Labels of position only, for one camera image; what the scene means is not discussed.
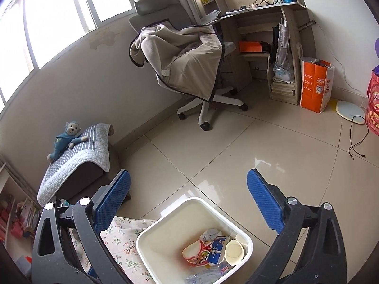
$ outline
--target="black cable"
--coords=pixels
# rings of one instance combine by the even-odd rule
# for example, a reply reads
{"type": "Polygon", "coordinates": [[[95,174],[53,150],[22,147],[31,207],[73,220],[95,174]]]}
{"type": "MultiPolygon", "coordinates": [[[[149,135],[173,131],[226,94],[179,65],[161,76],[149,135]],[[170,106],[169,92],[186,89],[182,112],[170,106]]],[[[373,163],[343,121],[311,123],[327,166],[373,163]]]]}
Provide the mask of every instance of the black cable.
{"type": "Polygon", "coordinates": [[[250,6],[253,6],[253,5],[259,6],[260,4],[262,4],[262,3],[264,3],[264,2],[266,2],[266,5],[265,5],[265,6],[267,6],[267,5],[274,5],[274,4],[278,3],[279,0],[273,0],[272,4],[270,4],[270,2],[269,2],[268,0],[255,0],[255,1],[253,2],[253,4],[250,4],[250,5],[249,5],[249,7],[250,7],[250,6]]]}
{"type": "Polygon", "coordinates": [[[353,116],[353,118],[351,119],[351,126],[350,126],[350,145],[351,145],[351,147],[349,148],[349,155],[350,155],[351,159],[353,159],[353,160],[354,160],[354,157],[352,156],[352,154],[351,154],[351,152],[350,152],[351,149],[353,149],[354,152],[356,152],[359,156],[361,156],[361,157],[363,157],[363,158],[366,158],[365,155],[362,155],[362,154],[360,154],[359,152],[357,152],[357,151],[355,150],[354,147],[356,147],[357,145],[361,144],[361,143],[364,141],[364,139],[368,136],[368,133],[369,133],[367,122],[366,122],[366,120],[363,118],[363,119],[365,120],[365,124],[366,124],[366,127],[367,127],[367,133],[366,133],[366,135],[364,136],[364,138],[362,139],[362,141],[360,141],[360,142],[358,142],[358,143],[356,143],[356,144],[353,145],[353,143],[352,143],[352,141],[351,141],[351,128],[353,127],[353,120],[354,120],[354,117],[360,117],[360,118],[363,118],[363,117],[360,116],[360,115],[356,115],[356,116],[353,116]]]}

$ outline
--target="shopping bag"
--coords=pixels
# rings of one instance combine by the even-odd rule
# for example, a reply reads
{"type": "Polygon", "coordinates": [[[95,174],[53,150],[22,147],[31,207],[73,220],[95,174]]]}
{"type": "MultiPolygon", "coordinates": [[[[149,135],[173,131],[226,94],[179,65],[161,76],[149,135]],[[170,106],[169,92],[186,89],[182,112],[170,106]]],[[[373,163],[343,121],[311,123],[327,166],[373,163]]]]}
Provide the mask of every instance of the shopping bag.
{"type": "Polygon", "coordinates": [[[374,71],[367,88],[367,97],[366,123],[373,133],[379,135],[379,77],[374,71]]]}
{"type": "Polygon", "coordinates": [[[332,93],[334,66],[317,58],[301,58],[300,106],[317,113],[326,108],[332,93]]]}

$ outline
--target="blanket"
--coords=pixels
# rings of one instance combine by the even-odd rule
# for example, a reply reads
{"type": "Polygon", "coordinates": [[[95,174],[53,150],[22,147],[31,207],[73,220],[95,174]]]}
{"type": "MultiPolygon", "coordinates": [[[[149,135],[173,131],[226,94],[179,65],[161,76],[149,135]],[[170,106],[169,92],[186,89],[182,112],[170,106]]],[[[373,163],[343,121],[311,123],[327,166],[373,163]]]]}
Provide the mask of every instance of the blanket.
{"type": "MultiPolygon", "coordinates": [[[[154,222],[155,220],[114,217],[109,228],[100,233],[101,239],[115,261],[134,284],[154,283],[136,248],[138,235],[154,222]]],[[[91,264],[84,252],[79,236],[73,232],[73,229],[70,229],[70,233],[80,263],[84,271],[88,272],[91,264]]]]}
{"type": "Polygon", "coordinates": [[[63,185],[66,179],[84,162],[91,161],[105,172],[109,172],[108,133],[111,125],[93,125],[80,136],[88,136],[88,140],[67,149],[53,163],[49,165],[39,187],[37,200],[45,206],[63,185]]]}
{"type": "Polygon", "coordinates": [[[158,82],[170,89],[211,102],[225,47],[212,25],[175,29],[169,21],[142,28],[130,45],[132,62],[147,60],[158,82]]]}

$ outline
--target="water stain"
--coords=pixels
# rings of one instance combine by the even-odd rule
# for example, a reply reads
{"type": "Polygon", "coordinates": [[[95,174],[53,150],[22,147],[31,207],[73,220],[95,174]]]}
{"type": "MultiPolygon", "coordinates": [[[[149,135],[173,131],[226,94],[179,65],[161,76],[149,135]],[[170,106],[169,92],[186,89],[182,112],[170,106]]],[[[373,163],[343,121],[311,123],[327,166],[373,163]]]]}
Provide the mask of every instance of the water stain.
{"type": "Polygon", "coordinates": [[[96,50],[101,44],[111,47],[116,42],[116,35],[118,35],[118,33],[102,31],[95,36],[94,40],[90,41],[90,48],[96,50]]]}

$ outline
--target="book stack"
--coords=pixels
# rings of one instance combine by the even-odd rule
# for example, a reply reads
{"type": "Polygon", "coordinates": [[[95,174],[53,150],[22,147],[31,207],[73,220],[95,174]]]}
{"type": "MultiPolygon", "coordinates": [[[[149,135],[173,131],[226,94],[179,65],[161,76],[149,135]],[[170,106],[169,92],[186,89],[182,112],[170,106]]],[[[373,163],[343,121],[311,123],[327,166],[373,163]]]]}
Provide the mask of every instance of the book stack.
{"type": "Polygon", "coordinates": [[[39,220],[39,209],[28,198],[19,205],[21,205],[21,208],[18,220],[23,231],[22,236],[25,238],[29,236],[33,237],[35,236],[35,229],[37,228],[39,220]]]}
{"type": "Polygon", "coordinates": [[[285,101],[296,104],[295,83],[292,81],[282,81],[277,78],[272,79],[271,98],[278,101],[285,101]]]}

